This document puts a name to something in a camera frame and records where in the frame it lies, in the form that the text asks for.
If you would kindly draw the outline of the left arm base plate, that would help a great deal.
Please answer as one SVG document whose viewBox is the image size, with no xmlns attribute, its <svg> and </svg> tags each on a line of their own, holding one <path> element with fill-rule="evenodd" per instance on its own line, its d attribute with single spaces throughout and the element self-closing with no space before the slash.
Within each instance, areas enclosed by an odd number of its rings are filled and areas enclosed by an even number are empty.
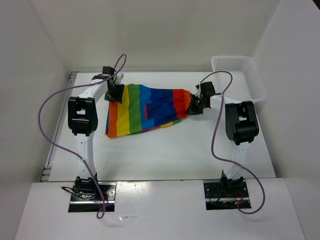
<svg viewBox="0 0 320 240">
<path fill-rule="evenodd" d="M 105 201 L 105 212 L 111 213 L 115 211 L 116 200 L 116 182 L 99 182 L 100 189 L 103 193 L 103 198 L 97 191 L 97 195 L 76 193 L 74 187 L 65 187 L 71 193 L 68 212 L 69 213 L 97 213 L 103 207 Z"/>
</svg>

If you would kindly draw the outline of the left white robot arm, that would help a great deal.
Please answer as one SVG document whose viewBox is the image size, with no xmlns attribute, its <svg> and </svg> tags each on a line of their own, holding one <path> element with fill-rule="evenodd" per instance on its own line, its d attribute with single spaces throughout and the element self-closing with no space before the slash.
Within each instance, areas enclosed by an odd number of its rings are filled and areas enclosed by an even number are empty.
<svg viewBox="0 0 320 240">
<path fill-rule="evenodd" d="M 95 75 L 91 83 L 79 96 L 71 96 L 67 103 L 67 123 L 76 141 L 76 153 L 81 160 L 80 168 L 71 192 L 89 200 L 101 199 L 97 171 L 94 164 L 93 138 L 98 128 L 96 103 L 101 97 L 105 100 L 122 102 L 124 75 L 109 66 Z"/>
</svg>

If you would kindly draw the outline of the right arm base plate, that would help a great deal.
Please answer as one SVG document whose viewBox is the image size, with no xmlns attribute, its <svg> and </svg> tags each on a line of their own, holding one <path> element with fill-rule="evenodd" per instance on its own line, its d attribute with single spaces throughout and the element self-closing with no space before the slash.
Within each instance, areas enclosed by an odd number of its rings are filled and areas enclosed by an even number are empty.
<svg viewBox="0 0 320 240">
<path fill-rule="evenodd" d="M 244 182 L 241 187 L 222 190 L 218 180 L 203 182 L 206 210 L 233 210 L 251 209 L 247 184 Z"/>
</svg>

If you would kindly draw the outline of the rainbow striped shorts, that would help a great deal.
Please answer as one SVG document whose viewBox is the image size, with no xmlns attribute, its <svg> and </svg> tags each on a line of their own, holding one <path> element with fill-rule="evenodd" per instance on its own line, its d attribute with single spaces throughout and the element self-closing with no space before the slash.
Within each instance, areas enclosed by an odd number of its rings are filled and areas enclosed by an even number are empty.
<svg viewBox="0 0 320 240">
<path fill-rule="evenodd" d="M 122 102 L 110 102 L 105 134 L 117 138 L 170 127 L 188 116 L 191 93 L 185 89 L 124 86 Z"/>
</svg>

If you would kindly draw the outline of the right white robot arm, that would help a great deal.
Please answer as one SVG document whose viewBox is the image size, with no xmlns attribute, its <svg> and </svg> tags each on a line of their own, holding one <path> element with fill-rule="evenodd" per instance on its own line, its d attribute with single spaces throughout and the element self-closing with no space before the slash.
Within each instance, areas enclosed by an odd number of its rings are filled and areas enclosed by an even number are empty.
<svg viewBox="0 0 320 240">
<path fill-rule="evenodd" d="M 225 163 L 219 179 L 219 191 L 223 196 L 230 197 L 244 185 L 244 172 L 257 179 L 246 167 L 248 149 L 260 131 L 254 103 L 249 100 L 240 102 L 225 98 L 223 92 L 216 93 L 211 82 L 200 83 L 196 89 L 197 92 L 191 96 L 191 104 L 187 110 L 189 114 L 202 114 L 206 108 L 219 110 L 211 140 L 211 153 L 215 159 Z M 215 153 L 214 145 L 221 119 L 225 121 L 226 136 L 232 142 L 230 159 Z"/>
</svg>

